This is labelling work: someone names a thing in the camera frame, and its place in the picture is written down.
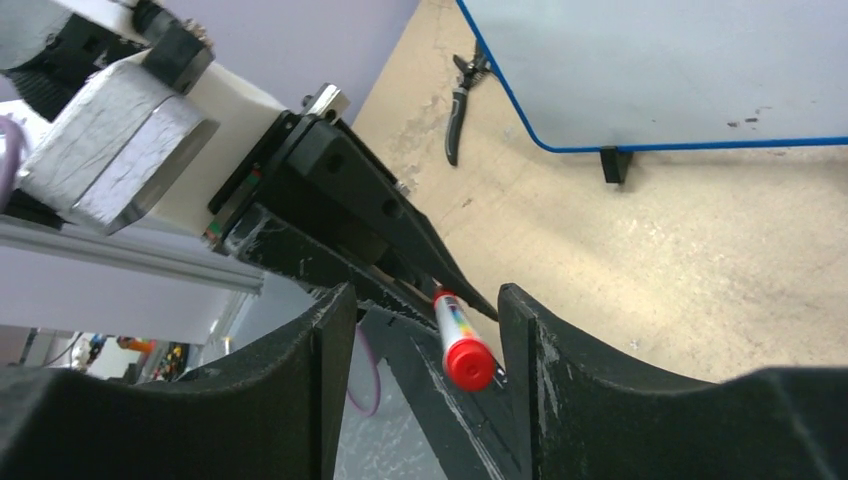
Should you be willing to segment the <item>red capped whiteboard marker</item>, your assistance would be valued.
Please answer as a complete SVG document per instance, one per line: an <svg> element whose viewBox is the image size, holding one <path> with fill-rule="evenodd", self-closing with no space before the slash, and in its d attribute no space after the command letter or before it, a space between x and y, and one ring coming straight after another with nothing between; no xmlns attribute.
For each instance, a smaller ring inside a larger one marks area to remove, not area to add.
<svg viewBox="0 0 848 480"><path fill-rule="evenodd" d="M496 361L489 346L474 330L453 292L438 288L433 307L445 374L463 391L482 391L491 383L496 371Z"/></svg>

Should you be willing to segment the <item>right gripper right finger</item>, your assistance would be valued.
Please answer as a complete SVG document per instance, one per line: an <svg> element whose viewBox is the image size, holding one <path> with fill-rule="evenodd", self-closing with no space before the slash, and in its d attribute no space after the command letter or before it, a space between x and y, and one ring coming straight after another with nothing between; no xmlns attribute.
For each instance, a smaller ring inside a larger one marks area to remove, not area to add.
<svg viewBox="0 0 848 480"><path fill-rule="evenodd" d="M524 479L843 479L847 371L710 383L625 354L514 284L498 295Z"/></svg>

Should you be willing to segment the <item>aluminium frame rail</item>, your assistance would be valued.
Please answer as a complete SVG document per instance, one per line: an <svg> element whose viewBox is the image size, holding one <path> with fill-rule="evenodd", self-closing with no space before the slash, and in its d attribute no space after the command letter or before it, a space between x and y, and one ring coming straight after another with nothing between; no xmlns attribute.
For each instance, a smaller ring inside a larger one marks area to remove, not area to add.
<svg viewBox="0 0 848 480"><path fill-rule="evenodd" d="M53 230L3 216L1 244L250 294L259 293L264 284L260 269L213 253L196 239L162 230L132 228L104 237L76 226Z"/></svg>

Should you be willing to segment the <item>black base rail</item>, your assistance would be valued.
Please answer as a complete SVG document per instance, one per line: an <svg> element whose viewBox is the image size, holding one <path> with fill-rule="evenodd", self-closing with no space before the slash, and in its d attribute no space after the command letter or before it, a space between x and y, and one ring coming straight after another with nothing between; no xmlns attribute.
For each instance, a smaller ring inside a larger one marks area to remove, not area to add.
<svg viewBox="0 0 848 480"><path fill-rule="evenodd" d="M443 372L435 332L377 306L366 308L362 326L377 356L387 360L449 479L521 477L512 402L500 365L487 388L465 392Z"/></svg>

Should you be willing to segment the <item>black handled cutters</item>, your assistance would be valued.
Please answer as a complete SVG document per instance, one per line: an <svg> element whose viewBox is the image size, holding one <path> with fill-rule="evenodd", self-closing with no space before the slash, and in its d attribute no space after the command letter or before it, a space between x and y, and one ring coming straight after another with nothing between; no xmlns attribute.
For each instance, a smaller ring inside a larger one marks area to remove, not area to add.
<svg viewBox="0 0 848 480"><path fill-rule="evenodd" d="M452 91L451 113L448 118L444 151L448 163L452 167L457 167L459 164L459 144L467 112L468 94L492 70L490 61L478 40L475 41L474 54L470 60L454 55L453 62L459 70L459 76L458 85Z"/></svg>

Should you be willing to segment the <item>blue framed whiteboard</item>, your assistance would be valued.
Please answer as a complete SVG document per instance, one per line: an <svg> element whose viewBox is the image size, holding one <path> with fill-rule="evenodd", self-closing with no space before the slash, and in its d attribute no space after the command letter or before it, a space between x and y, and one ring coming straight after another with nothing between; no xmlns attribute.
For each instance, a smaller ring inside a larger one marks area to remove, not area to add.
<svg viewBox="0 0 848 480"><path fill-rule="evenodd" d="M598 152L843 145L843 1L463 1L533 142Z"/></svg>

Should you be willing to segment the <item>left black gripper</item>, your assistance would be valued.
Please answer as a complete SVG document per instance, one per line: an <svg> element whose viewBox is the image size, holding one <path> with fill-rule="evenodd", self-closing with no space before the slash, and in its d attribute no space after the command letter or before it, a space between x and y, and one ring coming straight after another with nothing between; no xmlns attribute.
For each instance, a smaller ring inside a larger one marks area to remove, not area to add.
<svg viewBox="0 0 848 480"><path fill-rule="evenodd" d="M325 83L303 98L301 112L283 110L207 204L213 219L203 239L214 252L309 286L349 283L361 304L428 332L437 330L431 303L393 278L437 281L496 320L496 308L466 279L427 216L401 194L396 177L345 123L333 124L349 105L338 86ZM251 206L277 166L279 180L288 183L278 190L292 195L280 202L285 218L366 264ZM384 270L393 278L371 266L388 257L398 261Z"/></svg>

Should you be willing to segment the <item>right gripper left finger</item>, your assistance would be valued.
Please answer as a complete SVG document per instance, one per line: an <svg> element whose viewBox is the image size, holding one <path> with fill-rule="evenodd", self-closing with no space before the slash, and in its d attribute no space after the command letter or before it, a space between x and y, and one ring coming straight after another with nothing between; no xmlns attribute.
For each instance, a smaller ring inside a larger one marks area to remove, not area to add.
<svg viewBox="0 0 848 480"><path fill-rule="evenodd" d="M357 301L306 312L175 382L1 371L5 479L330 479Z"/></svg>

